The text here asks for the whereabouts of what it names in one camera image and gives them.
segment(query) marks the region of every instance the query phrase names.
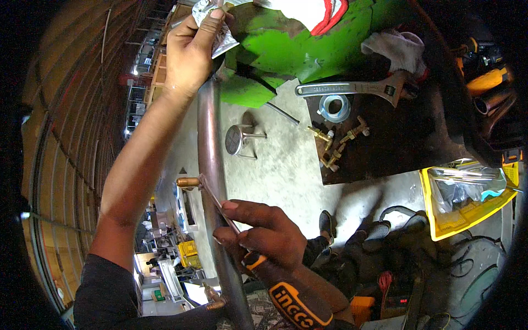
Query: metal stool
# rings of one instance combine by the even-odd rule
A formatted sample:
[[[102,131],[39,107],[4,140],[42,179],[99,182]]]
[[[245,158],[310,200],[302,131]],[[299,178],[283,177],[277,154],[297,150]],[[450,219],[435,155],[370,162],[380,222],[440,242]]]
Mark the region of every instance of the metal stool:
[[[240,124],[240,125],[233,125],[228,129],[228,132],[225,135],[225,150],[231,156],[248,158],[248,159],[252,159],[256,161],[257,158],[255,156],[240,155],[240,150],[242,150],[244,141],[250,138],[251,139],[267,139],[268,136],[266,134],[244,133],[242,132],[243,127],[253,127],[253,126]]]

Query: yellow crate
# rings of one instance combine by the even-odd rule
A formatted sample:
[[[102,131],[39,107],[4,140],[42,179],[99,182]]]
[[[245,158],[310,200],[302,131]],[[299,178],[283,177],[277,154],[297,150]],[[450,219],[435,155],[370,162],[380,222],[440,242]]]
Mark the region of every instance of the yellow crate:
[[[430,168],[431,167],[424,168],[420,171],[420,180],[422,183],[426,213],[431,224],[431,238],[433,241],[439,241],[449,236],[453,236],[454,234],[458,234],[484,221],[486,218],[502,209],[517,195],[516,191],[506,188],[499,196],[488,198],[484,202],[473,201],[460,210],[440,213],[436,209],[432,198],[431,179],[427,174],[427,171]],[[506,175],[507,181],[518,186],[518,163],[504,165],[502,169]]]
[[[192,256],[186,256],[182,258],[182,265],[183,267],[194,267],[194,268],[202,268],[202,264],[200,263],[200,259],[198,258],[198,254],[194,254]]]
[[[182,257],[192,256],[193,254],[198,253],[198,249],[196,248],[194,241],[180,243],[178,244],[178,249],[180,250]]]

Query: brass fitting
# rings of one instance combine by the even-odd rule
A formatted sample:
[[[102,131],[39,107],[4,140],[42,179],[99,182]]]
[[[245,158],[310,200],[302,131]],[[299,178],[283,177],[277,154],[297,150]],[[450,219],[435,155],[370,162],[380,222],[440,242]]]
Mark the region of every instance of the brass fitting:
[[[200,179],[197,177],[179,177],[176,179],[176,185],[180,188],[195,188],[200,185]]]
[[[337,172],[337,170],[339,169],[339,166],[335,165],[334,163],[341,158],[342,156],[342,152],[343,150],[345,149],[345,144],[342,143],[340,146],[339,146],[339,149],[337,150],[334,150],[332,152],[332,156],[330,157],[330,160],[327,162],[325,161],[324,158],[320,158],[319,161],[321,163],[323,163],[323,165],[326,167],[326,168],[329,168],[332,170],[332,172]]]
[[[339,143],[345,143],[348,140],[353,140],[359,135],[359,133],[363,133],[364,136],[369,136],[370,129],[366,125],[366,121],[363,118],[361,118],[361,116],[358,116],[357,119],[359,120],[360,125],[346,132],[346,136],[342,138],[341,141],[339,141]]]
[[[334,142],[334,131],[330,130],[328,131],[328,134],[324,134],[320,129],[313,128],[312,126],[308,126],[308,130],[311,131],[316,138],[326,141],[325,151],[328,151],[331,148],[332,143]]]
[[[207,310],[218,309],[225,306],[226,301],[224,297],[221,297],[218,292],[207,283],[202,282],[202,285],[205,288],[205,296],[212,300],[205,305]]]
[[[205,305],[205,309],[213,310],[213,309],[222,308],[224,306],[225,306],[225,300],[211,301]]]

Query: workshop ceiling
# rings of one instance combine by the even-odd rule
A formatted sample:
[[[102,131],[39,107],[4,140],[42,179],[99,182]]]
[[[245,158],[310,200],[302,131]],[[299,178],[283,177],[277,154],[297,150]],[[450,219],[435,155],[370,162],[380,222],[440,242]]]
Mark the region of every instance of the workshop ceiling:
[[[22,195],[31,213],[24,234],[33,269],[60,312],[73,303],[105,178],[124,144],[127,87],[118,76],[130,72],[138,49],[125,41],[156,5],[66,1],[27,67]]]

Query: hand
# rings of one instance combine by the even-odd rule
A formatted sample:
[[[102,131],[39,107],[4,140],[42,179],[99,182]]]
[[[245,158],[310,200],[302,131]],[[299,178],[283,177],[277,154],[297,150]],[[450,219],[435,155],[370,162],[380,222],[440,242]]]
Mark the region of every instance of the hand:
[[[290,271],[302,265],[306,238],[281,208],[231,200],[222,202],[222,211],[232,220],[253,226],[238,236],[230,227],[219,227],[213,232],[239,264],[249,249]]]
[[[171,98],[193,98],[211,73],[213,42],[225,12],[213,10],[198,28],[190,15],[167,37],[167,77],[164,93]]]

